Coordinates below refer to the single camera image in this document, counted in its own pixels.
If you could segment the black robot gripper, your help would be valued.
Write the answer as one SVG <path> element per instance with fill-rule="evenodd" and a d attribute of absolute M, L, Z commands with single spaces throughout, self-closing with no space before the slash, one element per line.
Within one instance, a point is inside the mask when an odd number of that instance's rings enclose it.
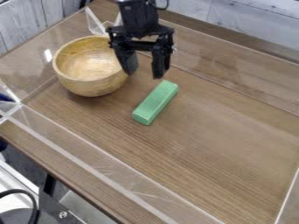
<path fill-rule="evenodd" d="M 123 24 L 107 28 L 110 46 L 129 75 L 139 68 L 137 51 L 153 52 L 154 78 L 162 79 L 170 69 L 174 52 L 174 28 L 159 24 L 155 0 L 117 0 Z"/>

